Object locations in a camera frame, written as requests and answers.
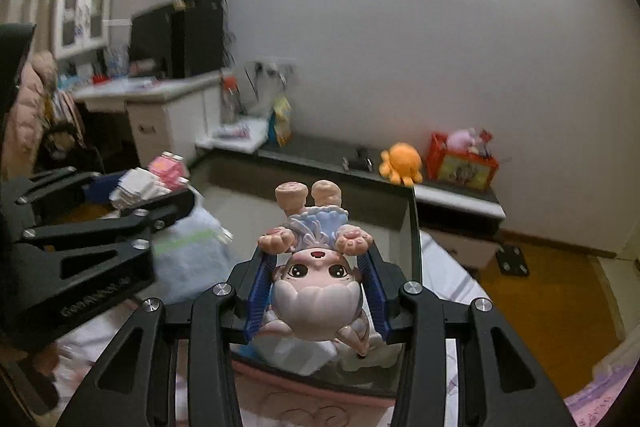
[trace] cabinet door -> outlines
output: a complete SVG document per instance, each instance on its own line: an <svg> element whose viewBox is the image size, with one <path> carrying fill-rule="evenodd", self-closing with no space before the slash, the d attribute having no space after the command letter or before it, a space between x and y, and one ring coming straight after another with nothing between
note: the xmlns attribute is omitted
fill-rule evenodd
<svg viewBox="0 0 640 427"><path fill-rule="evenodd" d="M67 58L82 51L84 24L82 3L84 0L57 0L54 15L54 54Z"/></svg>
<svg viewBox="0 0 640 427"><path fill-rule="evenodd" d="M109 27L104 20L109 18L110 0L84 0L84 48L94 50L109 44Z"/></svg>

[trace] drawer handle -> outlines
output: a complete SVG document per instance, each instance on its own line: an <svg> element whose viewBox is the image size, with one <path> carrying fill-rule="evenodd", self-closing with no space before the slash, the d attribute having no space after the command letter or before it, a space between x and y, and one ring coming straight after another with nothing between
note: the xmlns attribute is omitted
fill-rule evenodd
<svg viewBox="0 0 640 427"><path fill-rule="evenodd" d="M140 124L138 126L138 131L140 131L142 134L156 134L156 128L153 125L145 126Z"/></svg>

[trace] red toy bin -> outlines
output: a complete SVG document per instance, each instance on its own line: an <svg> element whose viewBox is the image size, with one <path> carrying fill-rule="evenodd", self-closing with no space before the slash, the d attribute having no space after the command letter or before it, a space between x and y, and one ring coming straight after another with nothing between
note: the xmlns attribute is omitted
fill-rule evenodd
<svg viewBox="0 0 640 427"><path fill-rule="evenodd" d="M500 164L493 158L477 154L453 152L447 149L447 134L431 133L431 145L424 162L427 175L454 185L487 190Z"/></svg>

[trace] doll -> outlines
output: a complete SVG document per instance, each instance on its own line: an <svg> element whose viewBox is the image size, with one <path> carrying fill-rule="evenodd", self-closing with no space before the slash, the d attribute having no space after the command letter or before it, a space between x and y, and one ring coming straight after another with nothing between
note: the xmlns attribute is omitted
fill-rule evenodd
<svg viewBox="0 0 640 427"><path fill-rule="evenodd" d="M270 255L289 253L273 271L271 304L258 335L344 342L364 356L369 350L369 319L362 309L362 277L346 255L361 255L371 235L348 224L338 185L321 180L311 188L315 206L306 207L308 188L288 182L276 188L287 221L261 235Z"/></svg>

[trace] orange plush toy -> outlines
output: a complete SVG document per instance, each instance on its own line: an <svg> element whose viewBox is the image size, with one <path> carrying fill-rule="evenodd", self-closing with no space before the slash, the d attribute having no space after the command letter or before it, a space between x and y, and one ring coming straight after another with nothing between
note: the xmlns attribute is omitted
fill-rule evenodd
<svg viewBox="0 0 640 427"><path fill-rule="evenodd" d="M422 160L417 150L408 143L396 143L388 151L380 153L382 165L380 174L389 178L393 184L404 184L406 187L413 187L414 182L422 181L420 167Z"/></svg>

